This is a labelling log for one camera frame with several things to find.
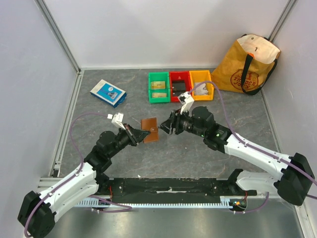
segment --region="green bin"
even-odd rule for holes
[[[164,81],[165,89],[151,89],[151,83],[156,81]],[[166,93],[165,98],[152,98],[153,93]],[[150,103],[169,103],[170,102],[170,85],[168,72],[149,73],[149,101]]]

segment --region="speckled gray surface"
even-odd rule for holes
[[[140,120],[157,117],[158,123],[169,117],[170,111],[180,108],[178,103],[150,104],[148,98],[148,73],[156,71],[183,71],[184,69],[118,69],[86,70],[81,84],[73,118],[87,112],[102,114],[124,113],[124,122],[140,128]],[[127,98],[116,109],[92,96],[90,90],[104,79],[127,92]],[[223,92],[229,120],[236,132],[269,149],[276,149],[261,93],[247,96]],[[207,106],[216,122],[226,125],[219,96],[214,100],[195,102],[194,106]],[[117,129],[111,121],[99,116],[86,116],[77,121],[73,138],[86,156],[99,135]],[[79,164],[79,156],[68,137],[61,163],[60,177],[71,172]],[[252,172],[261,170],[239,158],[208,149],[202,139],[189,133],[167,135],[159,130],[159,141],[141,143],[138,147],[126,147],[112,158],[106,174],[110,177],[216,177],[227,178],[234,169]]]

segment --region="metal platform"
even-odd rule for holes
[[[254,208],[262,199],[249,199]],[[227,209],[134,208],[97,214],[73,208],[47,238],[304,238],[294,206],[270,200],[255,213]]]

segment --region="small box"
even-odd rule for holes
[[[114,86],[103,79],[90,91],[90,93],[106,103],[112,105],[116,108],[119,104],[121,104],[127,93],[122,89]]]
[[[162,81],[165,83],[165,89],[152,89],[152,82]],[[155,95],[166,95],[166,97],[153,97]],[[170,88],[168,72],[152,72],[149,73],[149,101],[150,103],[169,103],[170,102]]]
[[[182,93],[188,92],[192,89],[190,82],[189,71],[170,72],[169,73],[170,84],[170,100],[171,102],[178,103],[178,96]]]
[[[191,86],[197,85],[197,83],[201,83],[204,81],[211,82],[211,75],[209,70],[193,70],[189,71]],[[213,100],[213,85],[211,83],[206,83],[206,89],[208,90],[208,95],[195,95],[195,91],[192,92],[192,96],[195,101],[211,101]]]

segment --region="black bag strap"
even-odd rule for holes
[[[253,57],[249,54],[247,54],[247,57],[246,57],[246,62],[244,64],[244,68],[243,68],[243,71],[242,71],[242,75],[241,75],[241,89],[242,91],[245,93],[245,94],[248,94],[248,95],[256,95],[261,89],[262,87],[266,84],[266,82],[268,81],[269,77],[271,76],[271,74],[273,73],[273,71],[275,70],[275,67],[277,65],[277,59],[274,60],[274,65],[273,65],[273,68],[270,70],[270,72],[267,74],[267,77],[264,81],[264,83],[257,89],[255,90],[252,90],[252,91],[246,91],[244,88],[243,88],[243,85],[244,83],[246,82],[246,77],[247,77],[247,74],[248,74],[248,71],[249,71],[249,67],[251,65],[251,62],[253,60]]]

